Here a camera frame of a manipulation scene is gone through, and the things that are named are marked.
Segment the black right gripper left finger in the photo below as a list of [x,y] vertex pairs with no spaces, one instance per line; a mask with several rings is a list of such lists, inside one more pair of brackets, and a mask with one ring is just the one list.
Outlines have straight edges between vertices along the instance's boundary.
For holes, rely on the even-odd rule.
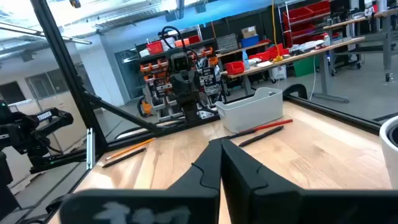
[[217,223],[221,156],[221,141],[210,141],[189,170],[164,190],[78,192],[61,206],[60,223]]

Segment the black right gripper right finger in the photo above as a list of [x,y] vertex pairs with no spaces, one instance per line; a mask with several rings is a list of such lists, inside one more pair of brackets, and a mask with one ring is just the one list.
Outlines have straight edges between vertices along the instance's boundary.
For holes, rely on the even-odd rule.
[[303,189],[230,140],[221,143],[232,223],[397,223],[395,190]]

